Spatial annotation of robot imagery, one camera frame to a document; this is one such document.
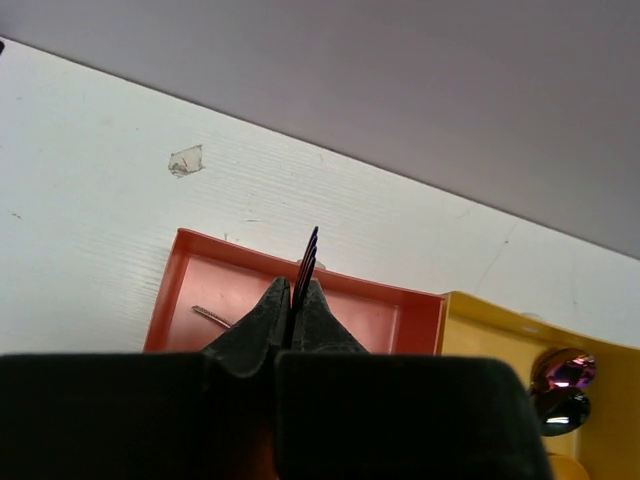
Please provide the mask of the purple fork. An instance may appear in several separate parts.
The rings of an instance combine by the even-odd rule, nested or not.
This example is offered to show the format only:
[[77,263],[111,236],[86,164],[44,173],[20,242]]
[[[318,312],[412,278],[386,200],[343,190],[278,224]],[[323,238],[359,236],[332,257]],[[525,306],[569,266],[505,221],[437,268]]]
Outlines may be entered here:
[[312,230],[307,247],[304,252],[304,256],[300,262],[298,275],[294,285],[291,307],[287,317],[287,322],[284,330],[283,345],[290,347],[293,342],[296,317],[301,310],[309,282],[312,278],[312,274],[316,263],[317,241],[318,241],[319,227],[315,226]]

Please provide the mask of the silver fork teal handle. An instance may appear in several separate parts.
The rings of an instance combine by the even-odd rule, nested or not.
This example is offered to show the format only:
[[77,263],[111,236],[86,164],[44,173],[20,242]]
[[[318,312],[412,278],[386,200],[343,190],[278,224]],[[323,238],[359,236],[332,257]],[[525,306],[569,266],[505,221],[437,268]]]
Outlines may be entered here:
[[232,327],[232,324],[229,323],[226,319],[220,317],[219,315],[213,313],[212,311],[210,311],[210,310],[208,310],[208,309],[206,309],[204,307],[201,307],[199,305],[194,305],[194,306],[191,307],[191,310],[194,313],[196,313],[196,314],[208,319],[209,321],[215,323],[216,325],[220,326],[223,329],[230,329]]

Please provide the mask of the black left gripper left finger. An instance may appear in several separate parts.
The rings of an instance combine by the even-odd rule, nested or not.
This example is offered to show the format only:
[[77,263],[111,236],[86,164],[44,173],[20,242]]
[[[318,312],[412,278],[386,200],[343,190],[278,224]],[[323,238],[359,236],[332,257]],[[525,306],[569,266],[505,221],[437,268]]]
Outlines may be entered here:
[[1,359],[5,479],[272,479],[273,363],[290,284],[275,279],[193,352]]

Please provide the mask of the black spoon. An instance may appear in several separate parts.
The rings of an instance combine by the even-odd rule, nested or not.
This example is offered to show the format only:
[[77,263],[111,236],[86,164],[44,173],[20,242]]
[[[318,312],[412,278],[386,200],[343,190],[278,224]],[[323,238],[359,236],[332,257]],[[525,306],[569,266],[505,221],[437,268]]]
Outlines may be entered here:
[[573,387],[535,395],[533,405],[544,437],[573,432],[587,421],[591,413],[591,402],[587,395]]

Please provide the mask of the iridescent rainbow spoon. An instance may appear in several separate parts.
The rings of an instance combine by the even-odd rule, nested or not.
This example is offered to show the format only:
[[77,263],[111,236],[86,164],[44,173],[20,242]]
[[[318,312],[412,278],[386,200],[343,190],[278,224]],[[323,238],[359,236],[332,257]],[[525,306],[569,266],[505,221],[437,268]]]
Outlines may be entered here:
[[535,361],[531,370],[530,387],[534,393],[562,388],[584,390],[593,382],[596,373],[596,358],[585,350],[550,350]]

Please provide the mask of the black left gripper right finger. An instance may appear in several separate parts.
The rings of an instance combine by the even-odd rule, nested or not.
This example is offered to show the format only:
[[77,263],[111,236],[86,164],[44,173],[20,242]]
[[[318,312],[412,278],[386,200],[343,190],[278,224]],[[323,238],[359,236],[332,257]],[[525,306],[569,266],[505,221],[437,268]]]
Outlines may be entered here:
[[312,281],[275,362],[274,464],[282,479],[548,479],[516,372],[483,357],[377,355]]

